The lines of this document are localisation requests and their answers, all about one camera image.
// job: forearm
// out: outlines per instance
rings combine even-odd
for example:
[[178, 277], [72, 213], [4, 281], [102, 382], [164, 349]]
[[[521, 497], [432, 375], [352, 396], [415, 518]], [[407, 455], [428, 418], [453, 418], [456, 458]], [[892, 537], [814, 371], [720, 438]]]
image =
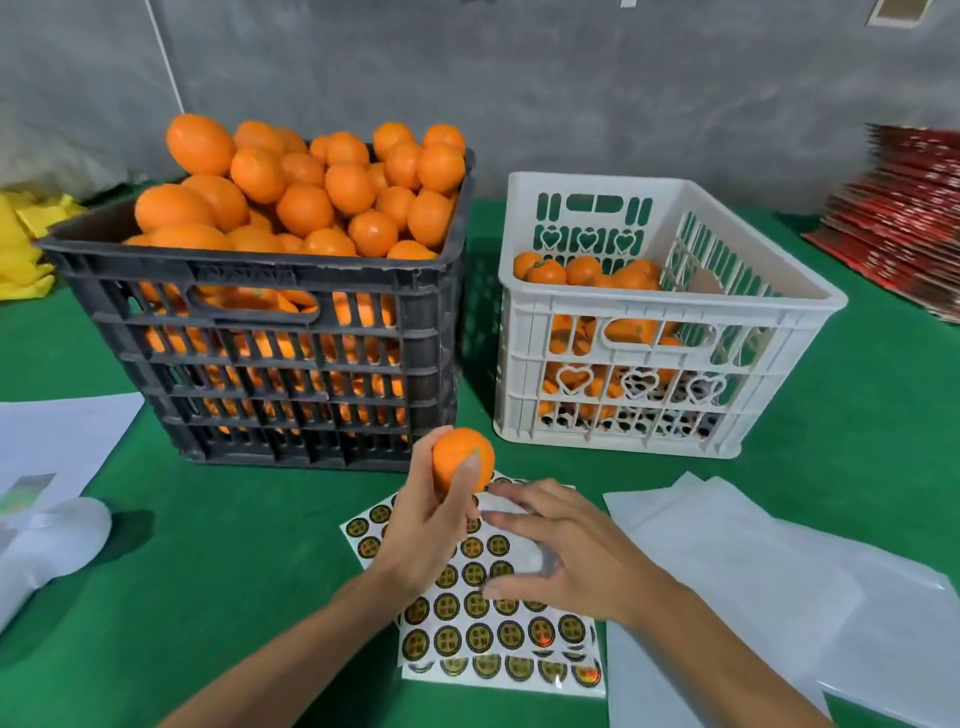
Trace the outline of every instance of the forearm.
[[627, 627], [647, 638], [698, 707], [724, 728], [821, 728], [820, 712], [669, 575], [635, 600]]
[[379, 572], [353, 579], [319, 612], [210, 683], [160, 728], [286, 728], [399, 612]]

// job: right hand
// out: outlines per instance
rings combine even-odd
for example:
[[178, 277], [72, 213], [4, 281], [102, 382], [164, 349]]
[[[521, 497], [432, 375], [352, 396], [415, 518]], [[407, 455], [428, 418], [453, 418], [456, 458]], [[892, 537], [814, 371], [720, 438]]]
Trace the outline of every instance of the right hand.
[[627, 538], [612, 519], [556, 480], [517, 486], [491, 483], [490, 492], [531, 515], [485, 511], [487, 522], [549, 546], [559, 560], [549, 575], [515, 574], [486, 585], [487, 599], [539, 601], [596, 619], [632, 624], [644, 602], [659, 600], [676, 582]]

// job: sticker sheet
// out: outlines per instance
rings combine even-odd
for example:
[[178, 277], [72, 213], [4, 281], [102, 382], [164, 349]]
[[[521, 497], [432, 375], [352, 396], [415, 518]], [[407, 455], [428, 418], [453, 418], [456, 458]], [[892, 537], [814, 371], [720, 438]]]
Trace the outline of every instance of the sticker sheet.
[[[494, 479], [498, 477], [503, 476], [495, 473]], [[490, 493], [474, 497], [481, 511], [522, 512], [519, 506]], [[385, 498], [341, 526], [364, 568], [380, 548], [395, 501], [396, 496]], [[429, 662], [495, 655], [556, 663], [567, 670], [599, 664], [593, 619], [538, 602], [490, 601], [483, 597], [483, 586], [489, 578], [549, 570], [552, 552], [529, 539], [498, 531], [482, 517], [471, 520], [467, 531], [436, 583], [399, 616], [397, 663], [425, 666]], [[456, 674], [450, 675], [442, 668], [437, 671], [458, 681], [468, 672], [451, 670]], [[505, 675], [508, 681], [513, 680], [509, 672]]]
[[564, 695], [604, 698], [607, 681], [599, 662], [566, 665], [524, 657], [480, 655], [407, 665], [404, 680], [453, 683], [508, 691], [561, 692]]

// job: hand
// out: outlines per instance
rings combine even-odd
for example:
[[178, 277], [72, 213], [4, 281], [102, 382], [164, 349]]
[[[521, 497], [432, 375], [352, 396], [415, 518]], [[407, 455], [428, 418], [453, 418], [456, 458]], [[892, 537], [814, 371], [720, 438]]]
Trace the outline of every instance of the hand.
[[596, 619], [631, 624], [640, 605], [676, 584], [609, 516], [556, 480], [538, 480], [525, 486], [497, 481], [491, 484], [490, 492], [535, 513], [485, 511], [487, 522], [549, 546], [559, 563], [547, 576], [495, 578], [484, 588], [487, 599], [540, 601]]
[[473, 487], [480, 473], [476, 456], [457, 468], [446, 497], [438, 495], [434, 487], [433, 446], [451, 429], [438, 427], [414, 445], [407, 482], [396, 494], [387, 533], [369, 569], [391, 582], [401, 599], [400, 609], [440, 576], [457, 543], [467, 537], [467, 518], [480, 517], [473, 503]]

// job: green table surface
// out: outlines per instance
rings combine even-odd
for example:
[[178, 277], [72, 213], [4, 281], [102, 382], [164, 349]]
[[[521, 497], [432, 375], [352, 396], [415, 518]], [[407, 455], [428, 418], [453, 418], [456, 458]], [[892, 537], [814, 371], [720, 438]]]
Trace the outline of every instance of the green table surface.
[[[666, 487], [687, 470], [720, 475], [778, 518], [886, 548], [957, 582], [957, 329], [804, 243], [797, 220], [740, 210], [850, 297], [743, 453], [713, 461], [508, 444], [493, 434], [490, 414], [504, 209], [479, 201], [471, 220], [457, 420], [491, 438], [498, 469], [556, 477], [601, 504], [604, 492]], [[0, 400], [130, 391], [65, 286], [45, 300], [0, 304]], [[0, 726], [155, 725], [359, 573], [338, 524], [402, 482], [396, 473], [186, 462], [144, 409], [86, 491], [114, 514], [106, 548], [34, 595], [0, 637]], [[411, 683], [399, 679], [395, 660], [391, 627], [300, 725], [446, 727], [459, 716], [490, 725], [607, 724], [600, 700]], [[897, 724], [840, 700], [830, 707], [841, 726]]]

